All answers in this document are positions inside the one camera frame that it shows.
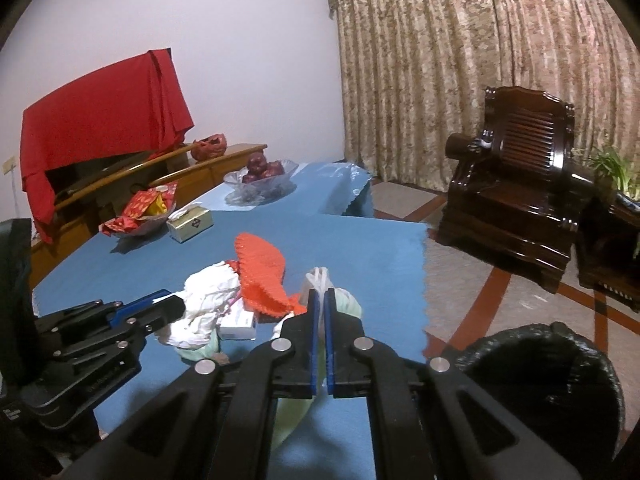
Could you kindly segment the blue tablecloth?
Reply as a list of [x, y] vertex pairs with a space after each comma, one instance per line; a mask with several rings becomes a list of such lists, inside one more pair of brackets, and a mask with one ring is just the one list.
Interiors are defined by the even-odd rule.
[[[160, 231], [148, 240], [96, 235], [57, 266], [34, 291], [41, 314], [101, 299], [129, 302], [166, 289], [235, 257], [240, 233], [255, 234], [284, 255], [283, 285], [298, 292], [305, 274], [327, 268], [363, 310], [366, 334], [400, 356], [420, 360], [427, 323], [422, 223], [322, 214], [318, 200], [288, 196], [250, 211], [214, 213], [213, 225], [184, 243]], [[272, 454], [273, 479], [371, 479], [375, 475], [367, 403], [320, 393], [292, 434]]]

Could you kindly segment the small white blue box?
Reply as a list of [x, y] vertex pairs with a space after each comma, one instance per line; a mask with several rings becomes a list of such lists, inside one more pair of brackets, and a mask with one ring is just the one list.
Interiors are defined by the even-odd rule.
[[256, 324], [255, 313], [247, 310], [239, 300], [219, 318], [218, 337], [225, 340], [254, 340], [257, 333]]

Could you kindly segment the tissue box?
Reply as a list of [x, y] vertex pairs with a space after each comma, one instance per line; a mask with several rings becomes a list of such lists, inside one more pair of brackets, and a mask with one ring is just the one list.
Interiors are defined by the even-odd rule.
[[200, 203], [184, 206], [167, 219], [170, 237], [178, 243], [184, 243], [214, 224], [212, 212]]

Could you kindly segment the green potted plant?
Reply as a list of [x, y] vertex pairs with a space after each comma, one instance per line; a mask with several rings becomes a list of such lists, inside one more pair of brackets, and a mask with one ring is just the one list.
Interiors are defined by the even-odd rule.
[[617, 153], [612, 146], [594, 148], [590, 156], [590, 166], [598, 177], [612, 180], [616, 190], [634, 202], [639, 200], [639, 171], [631, 161]]

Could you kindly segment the red snack wrapper dish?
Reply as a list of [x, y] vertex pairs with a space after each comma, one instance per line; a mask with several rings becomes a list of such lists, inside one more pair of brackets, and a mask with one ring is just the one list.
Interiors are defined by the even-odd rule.
[[103, 222], [99, 232], [118, 238], [145, 236], [159, 229], [176, 208], [176, 181], [134, 194], [119, 216]]

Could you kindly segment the white plastic bag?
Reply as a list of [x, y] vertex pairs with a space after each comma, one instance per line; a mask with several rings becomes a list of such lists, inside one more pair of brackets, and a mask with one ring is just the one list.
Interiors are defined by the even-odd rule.
[[238, 271], [224, 261], [189, 275], [176, 292], [183, 316], [155, 333], [158, 342], [186, 354], [217, 353], [217, 322], [238, 300], [240, 288]]

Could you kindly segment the orange foam net sleeve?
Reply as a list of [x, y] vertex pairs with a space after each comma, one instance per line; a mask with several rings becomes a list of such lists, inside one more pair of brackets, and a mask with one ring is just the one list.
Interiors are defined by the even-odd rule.
[[299, 294], [288, 295], [283, 287], [286, 260], [277, 247], [243, 232], [235, 237], [234, 249], [236, 259], [229, 263], [239, 274], [240, 295], [248, 310], [270, 318], [307, 312], [299, 302]]

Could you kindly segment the red ornament on cabinet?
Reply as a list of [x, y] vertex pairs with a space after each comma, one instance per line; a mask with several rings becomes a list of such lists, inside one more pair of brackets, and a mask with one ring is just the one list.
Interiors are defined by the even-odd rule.
[[215, 133], [205, 139], [195, 141], [190, 154], [196, 162], [206, 162], [222, 156], [228, 148], [227, 138], [223, 133]]

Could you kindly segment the red cloth cover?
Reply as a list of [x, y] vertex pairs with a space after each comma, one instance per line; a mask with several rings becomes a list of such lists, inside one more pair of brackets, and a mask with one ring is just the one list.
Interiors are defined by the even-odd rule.
[[170, 151], [193, 119], [171, 50], [149, 50], [54, 90], [23, 113], [22, 187], [41, 239], [51, 244], [55, 192], [47, 173], [87, 160]]

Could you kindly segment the glass fruit bowl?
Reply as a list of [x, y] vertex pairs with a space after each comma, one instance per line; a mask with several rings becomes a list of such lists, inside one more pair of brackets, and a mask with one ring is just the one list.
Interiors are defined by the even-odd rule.
[[224, 176], [224, 183], [228, 184], [231, 192], [224, 198], [228, 205], [233, 206], [257, 206], [280, 200], [296, 189], [292, 181], [293, 174], [299, 168], [297, 162], [289, 159], [281, 160], [282, 174], [273, 174], [270, 177], [258, 177], [257, 179], [245, 179], [248, 169], [228, 172]]

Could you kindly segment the dark wooden side table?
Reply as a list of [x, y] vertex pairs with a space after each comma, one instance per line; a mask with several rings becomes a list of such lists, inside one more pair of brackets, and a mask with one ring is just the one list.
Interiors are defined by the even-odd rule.
[[593, 197], [575, 240], [582, 287], [639, 311], [639, 211], [619, 200]]

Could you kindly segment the patterned beige curtain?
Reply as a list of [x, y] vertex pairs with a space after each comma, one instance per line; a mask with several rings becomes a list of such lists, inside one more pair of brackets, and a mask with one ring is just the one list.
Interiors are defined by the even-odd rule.
[[345, 156], [442, 191], [448, 136], [480, 132], [489, 87], [576, 110], [576, 148], [639, 157], [639, 50], [606, 0], [329, 0], [340, 40]]

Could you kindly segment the dark red apples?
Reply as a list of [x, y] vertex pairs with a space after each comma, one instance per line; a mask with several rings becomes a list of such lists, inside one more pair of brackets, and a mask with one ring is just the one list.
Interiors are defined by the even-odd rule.
[[247, 173], [242, 177], [243, 183], [252, 183], [258, 180], [272, 178], [284, 174], [284, 168], [280, 160], [268, 162], [262, 153], [253, 153], [247, 159]]

